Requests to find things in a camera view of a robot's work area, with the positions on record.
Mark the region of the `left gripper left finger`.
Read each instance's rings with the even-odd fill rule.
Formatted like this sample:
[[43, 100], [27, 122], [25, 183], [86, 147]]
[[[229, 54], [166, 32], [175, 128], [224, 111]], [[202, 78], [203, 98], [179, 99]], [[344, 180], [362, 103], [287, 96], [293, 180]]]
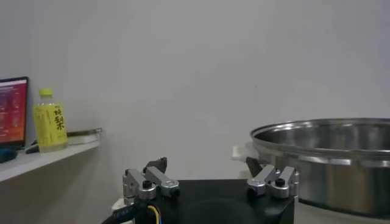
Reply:
[[142, 171], [125, 170], [122, 176], [124, 204], [131, 205], [137, 200], [151, 201], [157, 198], [158, 193], [162, 197], [179, 197], [179, 181], [165, 175], [167, 167], [168, 159], [162, 157], [149, 161]]

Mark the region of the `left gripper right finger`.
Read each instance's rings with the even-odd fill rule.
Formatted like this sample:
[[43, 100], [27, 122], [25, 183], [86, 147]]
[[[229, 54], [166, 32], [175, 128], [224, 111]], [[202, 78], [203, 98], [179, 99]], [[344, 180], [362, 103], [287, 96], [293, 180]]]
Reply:
[[255, 158], [246, 158], [251, 178], [247, 180], [249, 198], [258, 198], [267, 192], [274, 198], [297, 197], [299, 172], [286, 166], [278, 170], [272, 164], [260, 164]]

